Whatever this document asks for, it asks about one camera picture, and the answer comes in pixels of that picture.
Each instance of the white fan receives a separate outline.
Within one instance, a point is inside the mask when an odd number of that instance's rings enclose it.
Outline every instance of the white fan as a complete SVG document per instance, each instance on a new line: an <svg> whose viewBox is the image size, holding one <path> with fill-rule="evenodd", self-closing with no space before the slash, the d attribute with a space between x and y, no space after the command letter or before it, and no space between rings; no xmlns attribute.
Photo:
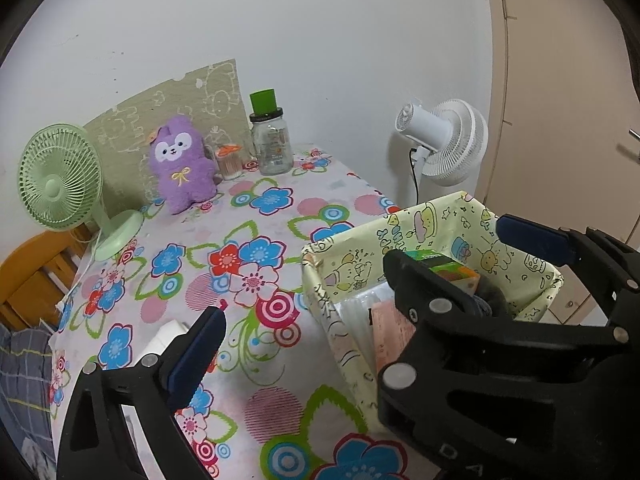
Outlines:
<svg viewBox="0 0 640 480"><path fill-rule="evenodd" d="M460 99L427 111L419 102L407 103L396 118L396 130L418 144L411 159L420 173L438 186L455 186L482 161L489 137L482 114Z"/></svg>

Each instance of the yellow bow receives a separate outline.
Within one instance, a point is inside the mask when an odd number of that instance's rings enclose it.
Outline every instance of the yellow bow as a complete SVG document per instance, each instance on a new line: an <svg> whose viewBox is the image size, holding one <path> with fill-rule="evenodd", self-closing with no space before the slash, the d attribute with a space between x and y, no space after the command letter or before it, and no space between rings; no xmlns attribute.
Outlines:
<svg viewBox="0 0 640 480"><path fill-rule="evenodd" d="M172 174L172 180L178 181L178 186L181 186L183 182L188 182L187 175L191 173L191 168L184 168L182 171Z"/></svg>

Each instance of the blue gripper pad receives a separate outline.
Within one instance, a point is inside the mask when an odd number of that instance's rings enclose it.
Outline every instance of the blue gripper pad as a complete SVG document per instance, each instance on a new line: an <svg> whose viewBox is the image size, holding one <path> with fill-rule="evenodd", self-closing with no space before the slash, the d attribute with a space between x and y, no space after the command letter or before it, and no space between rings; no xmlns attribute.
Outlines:
<svg viewBox="0 0 640 480"><path fill-rule="evenodd" d="M495 232L503 244L537 256L556 267L571 265L575 252L562 231L512 215L503 215L495 223Z"/></svg>
<svg viewBox="0 0 640 480"><path fill-rule="evenodd" d="M169 369L161 368L161 382L169 393L166 403L172 413L186 408L191 402L207 367L225 338L225 333L224 312L210 306L190 330L176 337L162 354L163 358L167 354L163 367L166 365Z"/></svg>

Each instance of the fan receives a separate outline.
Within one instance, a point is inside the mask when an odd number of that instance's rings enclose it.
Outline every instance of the fan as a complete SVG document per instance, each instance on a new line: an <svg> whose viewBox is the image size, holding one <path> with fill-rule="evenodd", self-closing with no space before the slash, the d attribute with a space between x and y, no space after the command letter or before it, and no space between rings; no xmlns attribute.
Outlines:
<svg viewBox="0 0 640 480"><path fill-rule="evenodd" d="M482 114L469 103L452 99L432 111L407 103L396 117L396 131L418 144L413 167L439 186L455 186L482 161L489 137Z"/></svg>
<svg viewBox="0 0 640 480"><path fill-rule="evenodd" d="M143 221L132 210L110 219L101 192L100 160L84 128L54 124L31 137L18 169L18 193L27 213L52 231L73 229L93 218L102 238L95 247L98 261L124 248Z"/></svg>

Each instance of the floral tablecloth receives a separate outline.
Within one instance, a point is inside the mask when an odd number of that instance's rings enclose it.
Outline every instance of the floral tablecloth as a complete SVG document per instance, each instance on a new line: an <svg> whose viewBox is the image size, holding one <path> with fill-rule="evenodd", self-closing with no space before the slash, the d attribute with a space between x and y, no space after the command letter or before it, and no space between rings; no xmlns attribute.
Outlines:
<svg viewBox="0 0 640 480"><path fill-rule="evenodd" d="M287 174L265 178L256 169L176 216L156 200L143 208L136 238L89 269L51 342L55 448L88 360L131 366L164 323L190 326L214 304L225 311L226 339L175 416L213 478L431 478L437 469L405 444L369 433L302 294L306 243L398 208L315 147L297 150ZM162 478L130 419L147 475Z"/></svg>

